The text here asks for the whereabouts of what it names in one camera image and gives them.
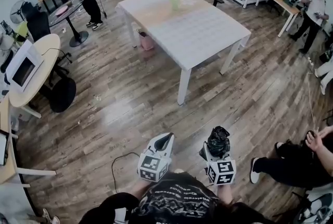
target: sneaker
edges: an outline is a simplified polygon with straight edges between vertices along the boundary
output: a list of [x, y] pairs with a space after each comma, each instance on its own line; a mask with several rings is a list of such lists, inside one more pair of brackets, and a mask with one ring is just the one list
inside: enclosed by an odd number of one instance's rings
[[298, 49], [298, 51], [303, 55], [305, 55], [307, 53], [307, 51], [305, 51], [304, 48]]
[[260, 173], [256, 173], [253, 171], [253, 166], [254, 166], [254, 163], [258, 160], [259, 158], [254, 158], [252, 159], [251, 161], [251, 172], [250, 172], [250, 181], [253, 183], [253, 184], [256, 184], [258, 181], [259, 181], [259, 176], [260, 176]]
[[275, 148], [275, 152], [276, 152], [276, 154], [277, 154], [279, 157], [284, 158], [284, 157], [282, 157], [282, 156], [279, 155], [279, 151], [278, 151], [278, 149], [280, 148], [281, 145], [283, 145], [283, 143], [281, 143], [281, 142], [275, 143], [275, 144], [274, 144], [274, 148]]
[[321, 84], [322, 94], [325, 95], [325, 87]]
[[100, 26], [102, 26], [102, 25], [103, 25], [103, 22], [95, 23], [95, 24], [93, 25], [92, 30], [95, 31], [95, 30], [97, 30], [97, 29], [98, 29]]
[[86, 26], [87, 26], [87, 28], [88, 28], [88, 27], [92, 26], [93, 24], [95, 24], [95, 23], [89, 21], [89, 22], [86, 24]]

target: round table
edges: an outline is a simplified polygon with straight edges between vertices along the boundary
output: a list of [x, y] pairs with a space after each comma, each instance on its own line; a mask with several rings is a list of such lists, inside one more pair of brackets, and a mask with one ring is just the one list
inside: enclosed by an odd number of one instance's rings
[[59, 55], [57, 49], [60, 49], [60, 38], [58, 35], [50, 34], [42, 37], [34, 43], [34, 46], [42, 55], [44, 61], [23, 92], [17, 91], [12, 85], [9, 87], [9, 100], [14, 107], [21, 107], [32, 115], [41, 118], [38, 112], [27, 106], [37, 92], [40, 92], [49, 100], [50, 107], [54, 112], [60, 113], [65, 111], [73, 102], [76, 94], [76, 84], [72, 79], [62, 77], [52, 90], [44, 85]]
[[82, 0], [71, 0], [67, 3], [65, 3], [64, 5], [68, 5], [68, 9], [61, 16], [56, 16], [57, 10], [48, 16], [49, 26], [52, 27], [52, 26], [62, 22], [63, 20], [67, 20], [67, 22], [68, 22], [69, 26], [71, 27], [73, 34], [74, 34], [74, 36], [71, 38], [71, 40], [69, 42], [69, 46], [77, 47], [80, 44], [82, 44], [85, 40], [87, 40], [89, 33], [87, 31], [77, 32], [69, 17], [71, 14], [76, 12], [82, 6]]

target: black sneaker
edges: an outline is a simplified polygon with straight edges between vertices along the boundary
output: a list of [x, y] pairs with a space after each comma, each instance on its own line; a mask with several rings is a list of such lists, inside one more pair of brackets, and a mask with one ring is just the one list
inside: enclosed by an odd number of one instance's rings
[[87, 28], [88, 28], [88, 27], [90, 27], [90, 26], [92, 26], [92, 25], [94, 25], [94, 24], [95, 24], [95, 23], [89, 21], [89, 22], [86, 24], [86, 26], [87, 26]]
[[92, 30], [95, 31], [95, 30], [97, 30], [97, 29], [98, 29], [100, 26], [102, 26], [102, 25], [103, 25], [103, 22], [95, 23], [95, 24], [93, 25]]

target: hand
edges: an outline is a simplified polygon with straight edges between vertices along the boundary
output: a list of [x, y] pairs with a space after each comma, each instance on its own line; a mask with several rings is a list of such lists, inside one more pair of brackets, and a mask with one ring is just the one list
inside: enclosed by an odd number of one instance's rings
[[312, 134], [308, 132], [306, 135], [305, 143], [308, 148], [310, 148], [314, 152], [317, 152], [320, 148], [323, 147], [322, 138], [317, 133], [312, 136]]
[[325, 127], [323, 130], [321, 130], [318, 135], [323, 139], [326, 137], [326, 135], [333, 132], [333, 126], [331, 127]]

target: white monitor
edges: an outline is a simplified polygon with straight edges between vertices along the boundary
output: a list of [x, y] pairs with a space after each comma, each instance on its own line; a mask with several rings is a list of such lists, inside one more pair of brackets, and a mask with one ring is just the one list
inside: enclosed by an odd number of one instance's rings
[[29, 81], [44, 61], [35, 46], [26, 40], [6, 69], [7, 80], [19, 92], [23, 92]]

